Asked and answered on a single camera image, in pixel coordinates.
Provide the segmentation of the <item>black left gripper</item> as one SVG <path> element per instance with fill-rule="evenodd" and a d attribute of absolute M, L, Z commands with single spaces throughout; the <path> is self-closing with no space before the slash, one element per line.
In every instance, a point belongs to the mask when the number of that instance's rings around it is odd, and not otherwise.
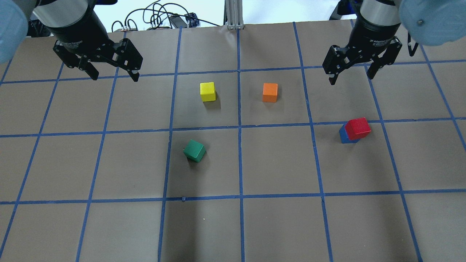
<path fill-rule="evenodd" d="M 70 25 L 53 28 L 53 34 L 57 38 L 53 51 L 66 67 L 78 68 L 96 81 L 99 71 L 93 63 L 108 63 L 122 68 L 134 82 L 138 82 L 142 55 L 128 38 L 118 43 L 110 40 L 94 11 L 86 11 Z"/>

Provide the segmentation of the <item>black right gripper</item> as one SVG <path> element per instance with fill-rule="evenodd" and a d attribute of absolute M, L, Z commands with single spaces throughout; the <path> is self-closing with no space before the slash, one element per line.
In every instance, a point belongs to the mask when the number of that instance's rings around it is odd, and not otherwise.
<path fill-rule="evenodd" d="M 372 62 L 366 71 L 370 80 L 381 68 L 392 65 L 403 46 L 395 35 L 400 25 L 376 25 L 357 18 L 348 44 L 330 46 L 325 56 L 322 67 L 330 85 L 335 85 L 340 73 L 355 64 Z"/>

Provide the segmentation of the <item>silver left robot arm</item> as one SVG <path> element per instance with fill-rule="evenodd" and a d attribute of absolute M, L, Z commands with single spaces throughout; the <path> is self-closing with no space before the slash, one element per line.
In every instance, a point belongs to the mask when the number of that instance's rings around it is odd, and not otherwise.
<path fill-rule="evenodd" d="M 94 11 L 96 5 L 115 0 L 2 0 L 0 60 L 11 60 L 26 38 L 31 19 L 38 20 L 56 37 L 55 54 L 69 68 L 78 68 L 92 80 L 99 71 L 93 63 L 107 63 L 139 80 L 143 57 L 130 39 L 110 40 Z"/>

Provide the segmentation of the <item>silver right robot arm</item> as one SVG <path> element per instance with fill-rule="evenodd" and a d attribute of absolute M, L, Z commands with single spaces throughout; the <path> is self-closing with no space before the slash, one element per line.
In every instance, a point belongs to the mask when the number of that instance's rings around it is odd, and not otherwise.
<path fill-rule="evenodd" d="M 340 0 L 331 20 L 356 15 L 356 22 L 344 47 L 329 47 L 322 67 L 331 85 L 338 76 L 356 64 L 371 63 L 367 70 L 373 79 L 378 70 L 392 65 L 403 43 L 396 32 L 407 30 L 409 56 L 419 45 L 440 46 L 465 36 L 464 0 Z"/>

